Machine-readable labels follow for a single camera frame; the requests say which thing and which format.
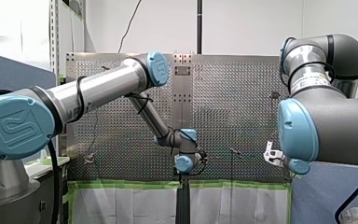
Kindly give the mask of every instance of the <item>green tape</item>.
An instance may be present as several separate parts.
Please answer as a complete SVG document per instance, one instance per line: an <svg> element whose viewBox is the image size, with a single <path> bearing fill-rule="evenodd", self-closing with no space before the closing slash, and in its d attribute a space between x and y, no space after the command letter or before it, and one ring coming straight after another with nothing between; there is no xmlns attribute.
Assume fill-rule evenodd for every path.
<svg viewBox="0 0 358 224"><path fill-rule="evenodd" d="M75 197L75 188L71 188L71 185L68 183L68 222L72 224L72 215L73 215L73 207L74 207L74 197Z"/></svg>
<svg viewBox="0 0 358 224"><path fill-rule="evenodd" d="M231 181L229 180L191 180L190 187L192 189L211 189L222 187L234 187L244 189L270 189L270 190L287 190L287 224L291 222L292 207L292 185L276 184L276 183L258 183L252 181ZM179 189L180 184L177 181L127 181L127 180L83 180L68 182L68 200L69 200L69 223L72 223L73 203L75 191L77 189Z"/></svg>

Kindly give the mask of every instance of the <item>metal pole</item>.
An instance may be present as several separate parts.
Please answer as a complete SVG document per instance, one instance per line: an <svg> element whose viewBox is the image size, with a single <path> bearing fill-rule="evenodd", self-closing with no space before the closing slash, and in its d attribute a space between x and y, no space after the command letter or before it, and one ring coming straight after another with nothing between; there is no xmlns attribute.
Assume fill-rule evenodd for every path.
<svg viewBox="0 0 358 224"><path fill-rule="evenodd" d="M202 54L202 0L197 3L197 54Z"/></svg>
<svg viewBox="0 0 358 224"><path fill-rule="evenodd" d="M190 224L190 184L182 178L182 186L176 192L175 224Z"/></svg>

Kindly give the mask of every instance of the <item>metal rod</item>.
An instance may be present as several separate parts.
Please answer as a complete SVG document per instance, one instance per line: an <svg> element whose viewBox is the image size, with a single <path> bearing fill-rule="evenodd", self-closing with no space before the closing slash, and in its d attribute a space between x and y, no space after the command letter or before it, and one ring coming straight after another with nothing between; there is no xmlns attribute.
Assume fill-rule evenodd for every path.
<svg viewBox="0 0 358 224"><path fill-rule="evenodd" d="M130 97L130 101L140 113L142 119L146 122L147 126L149 126L156 138L161 138L167 135L169 131L168 126L162 120L150 100L148 100L146 93L141 92L139 94L135 94Z"/></svg>
<svg viewBox="0 0 358 224"><path fill-rule="evenodd" d="M182 178L182 187L176 191L175 224L190 224L190 183Z"/></svg>
<svg viewBox="0 0 358 224"><path fill-rule="evenodd" d="M202 0L197 3L197 54L202 54Z"/></svg>

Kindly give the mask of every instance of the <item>metal frame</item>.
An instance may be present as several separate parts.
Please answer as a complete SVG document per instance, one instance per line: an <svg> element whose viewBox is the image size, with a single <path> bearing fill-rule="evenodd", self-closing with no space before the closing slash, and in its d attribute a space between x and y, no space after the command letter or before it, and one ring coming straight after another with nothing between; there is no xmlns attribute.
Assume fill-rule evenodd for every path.
<svg viewBox="0 0 358 224"><path fill-rule="evenodd" d="M59 43L59 2L61 0L50 0L50 57L52 72L56 77L60 73L60 43Z"/></svg>
<svg viewBox="0 0 358 224"><path fill-rule="evenodd" d="M107 67L116 66L126 56L129 56L129 54L68 53L66 59L68 81L75 80L76 76L93 75L102 72L102 65L106 65ZM274 106L272 109L275 111L278 101L269 100L269 95L272 91L277 91L281 96L284 96L286 92L278 76L278 57L191 54L166 54L166 57L172 69L171 84L162 89L155 88L149 93L151 93L152 98L156 99L155 106L162 117L166 119L169 126L173 128L196 128L198 130L199 146L204 147L207 151L210 156L210 162L205 172L195 178L231 178L260 182L285 182L286 180L283 178L282 170L264 162L262 156L267 140L269 140L269 136L275 130L276 123L275 115L270 111L270 105ZM248 90L241 86L241 83L244 83L243 80L247 81L248 79L255 82L253 89ZM204 85L201 82L202 80L209 80L212 84L220 84L219 82L222 81L222 85L224 86L221 91L223 92L230 91L229 85L232 85L233 88L241 91L241 94L236 95L240 98L232 99L233 101L230 100L231 104L227 105L224 96L213 95L212 92L202 92L208 89L205 86L201 86ZM114 114L105 114L109 109L121 110L122 113L132 113L131 115L126 114L122 117L123 119L130 120L126 122L125 120L118 120L119 117L115 118ZM95 113L91 112L84 120L81 120L78 124L69 125L67 128L68 155L71 156L71 152L78 154L77 157L75 156L73 159L72 178L89 179L99 177L124 178L129 180L173 179L173 160L167 159L170 157L169 149L154 147L149 144L152 141L151 133L145 127L145 124L139 116L134 113L134 109L127 99L117 99L114 103L103 107L101 111L100 120L118 122L117 125L119 126L124 125L129 127L130 125L135 125L137 127L136 133L139 134L139 136L137 135L137 139L132 139L132 141L140 142L133 145L131 154L127 156L122 155L123 151L120 148L112 148L112 151L105 151L104 153L108 154L104 154L104 156L109 157L111 161L105 161L103 164L103 168L105 169L104 175L99 175L95 172L92 172L90 175L78 175L79 172L84 171L84 166L93 166L85 165L84 161L79 159L85 157L85 155L82 154L84 153L84 146L83 149L80 150L80 154L78 154L77 148L79 144L75 140L76 134L78 134L75 132L76 125L79 125L79 127L83 126L84 128L85 125L92 125L95 120ZM256 114L256 116L247 116L249 112ZM254 127L256 129L255 133L249 132L249 130ZM104 130L98 133L100 137L103 136L104 138L110 139L109 142L106 142L108 141L106 140L105 143L113 144L111 143L112 141L119 143L118 139L126 138L126 136L121 133L116 133L118 136L112 136L110 135L111 133L106 132L106 128L108 127L105 127ZM90 141L89 133L82 133L79 137L82 138L82 141L84 138L88 138L88 141ZM101 144L102 143L98 143L96 144L98 146L94 146L99 147L102 146ZM242 153L236 156L235 160L230 159L232 149L239 151L240 154ZM145 166L148 165L145 160L141 160L142 156L140 157L140 154L145 157L145 160L149 160L147 162L150 162L152 166L151 170L153 170L151 173L144 173L145 176L135 174L136 172L143 172ZM128 172L127 174L114 174L119 173L118 168L115 168L115 171L108 171L111 169L110 166L117 166L118 163L125 163L125 167L121 169L121 172ZM234 173L231 172L233 170L230 169L231 166L235 167ZM153 172L163 172L164 174L152 174Z"/></svg>

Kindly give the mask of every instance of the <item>white wall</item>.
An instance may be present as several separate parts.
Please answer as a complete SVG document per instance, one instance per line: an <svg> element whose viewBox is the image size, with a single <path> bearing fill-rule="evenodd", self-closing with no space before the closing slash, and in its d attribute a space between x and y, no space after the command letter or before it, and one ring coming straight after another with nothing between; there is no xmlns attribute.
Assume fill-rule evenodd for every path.
<svg viewBox="0 0 358 224"><path fill-rule="evenodd" d="M358 1L305 0L303 26L303 37L346 34L358 40Z"/></svg>
<svg viewBox="0 0 358 224"><path fill-rule="evenodd" d="M205 0L203 53L279 55L286 37L301 37L302 8L298 0Z"/></svg>
<svg viewBox="0 0 358 224"><path fill-rule="evenodd" d="M117 52L138 0L86 0L86 50ZM203 53L278 55L301 36L302 1L203 1ZM143 1L122 52L197 50L196 0Z"/></svg>

